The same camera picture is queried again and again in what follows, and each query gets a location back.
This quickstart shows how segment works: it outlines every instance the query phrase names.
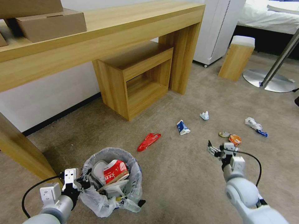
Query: carpet floor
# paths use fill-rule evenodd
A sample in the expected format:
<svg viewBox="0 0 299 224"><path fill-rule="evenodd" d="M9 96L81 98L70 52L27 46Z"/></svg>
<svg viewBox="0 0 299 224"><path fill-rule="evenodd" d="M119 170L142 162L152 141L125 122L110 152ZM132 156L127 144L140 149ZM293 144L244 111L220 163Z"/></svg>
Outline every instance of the carpet floor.
<svg viewBox="0 0 299 224"><path fill-rule="evenodd" d="M254 53L247 68L269 69L277 57ZM225 141L220 131L241 136L240 150L254 154L263 166L259 191L266 202L291 224L298 222L299 208L299 107L297 93L273 93L258 89L242 77L233 82L218 78L223 59L208 68L193 63L185 95L169 91L162 99L133 119L125 121L97 99L29 136L54 170L81 168L99 150L111 146L130 152L142 167L143 196L140 213L115 210L100 219L81 201L68 223L242 223L224 194L221 163L206 151ZM299 82L299 62L287 59L282 75ZM208 110L210 119L199 114ZM258 135L244 124L253 117L269 137ZM176 123L183 119L189 134L180 136ZM150 133L162 137L143 152L136 148ZM259 167L244 156L245 174L256 182ZM24 192L39 179L0 152L0 223L22 223ZM26 199L31 215L42 207L38 188Z"/></svg>

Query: wooden cube stool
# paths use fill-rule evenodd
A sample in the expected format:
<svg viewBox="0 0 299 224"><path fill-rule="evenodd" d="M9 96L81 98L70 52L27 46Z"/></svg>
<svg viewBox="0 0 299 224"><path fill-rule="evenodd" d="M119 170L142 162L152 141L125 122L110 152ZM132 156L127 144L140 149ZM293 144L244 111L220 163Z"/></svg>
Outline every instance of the wooden cube stool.
<svg viewBox="0 0 299 224"><path fill-rule="evenodd" d="M131 120L168 91L173 47L148 41L93 62L103 102Z"/></svg>
<svg viewBox="0 0 299 224"><path fill-rule="evenodd" d="M254 43L252 37L234 36L218 76L237 81L254 50Z"/></svg>

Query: plastic garbage bag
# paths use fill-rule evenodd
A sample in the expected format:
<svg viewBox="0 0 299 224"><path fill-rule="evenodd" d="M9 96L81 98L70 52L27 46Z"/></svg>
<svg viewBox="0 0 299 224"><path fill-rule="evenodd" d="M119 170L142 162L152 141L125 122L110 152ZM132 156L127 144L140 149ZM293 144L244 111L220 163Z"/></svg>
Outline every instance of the plastic garbage bag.
<svg viewBox="0 0 299 224"><path fill-rule="evenodd" d="M104 160L109 163L114 159L124 161L130 173L129 182L123 189L125 196L118 201L115 197L107 198L107 196L99 194L97 190L102 186L93 176L91 176L90 172L88 172L99 160ZM116 208L127 209L132 212L139 212L141 210L138 206L138 202L141 200L142 196L141 169L136 159L127 151L119 148L107 147L93 154L83 165L83 178L89 180L91 187L83 190L80 193L79 198L98 217L108 217Z"/></svg>
<svg viewBox="0 0 299 224"><path fill-rule="evenodd" d="M253 118L248 117L245 119L245 124L249 125L251 128L253 128L254 130L262 130L262 126L261 124L258 124Z"/></svg>

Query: white air purifier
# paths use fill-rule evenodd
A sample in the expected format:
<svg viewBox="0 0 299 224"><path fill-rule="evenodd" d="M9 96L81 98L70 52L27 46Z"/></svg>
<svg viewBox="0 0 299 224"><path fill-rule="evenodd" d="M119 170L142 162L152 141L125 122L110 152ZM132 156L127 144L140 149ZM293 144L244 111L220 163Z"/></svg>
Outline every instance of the white air purifier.
<svg viewBox="0 0 299 224"><path fill-rule="evenodd" d="M193 0L206 4L193 60L208 67L225 55L245 0Z"/></svg>

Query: wooden console table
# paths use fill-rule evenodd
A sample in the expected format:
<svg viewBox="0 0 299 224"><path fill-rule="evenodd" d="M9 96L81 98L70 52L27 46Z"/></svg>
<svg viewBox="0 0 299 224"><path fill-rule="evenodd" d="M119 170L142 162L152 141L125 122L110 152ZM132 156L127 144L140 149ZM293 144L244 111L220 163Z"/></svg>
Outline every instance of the wooden console table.
<svg viewBox="0 0 299 224"><path fill-rule="evenodd" d="M156 1L84 12L87 32L0 47L0 92L159 37L173 46L169 88L184 94L205 5ZM0 30L5 27L0 22ZM44 155L0 113L0 149L41 179L55 176Z"/></svg>

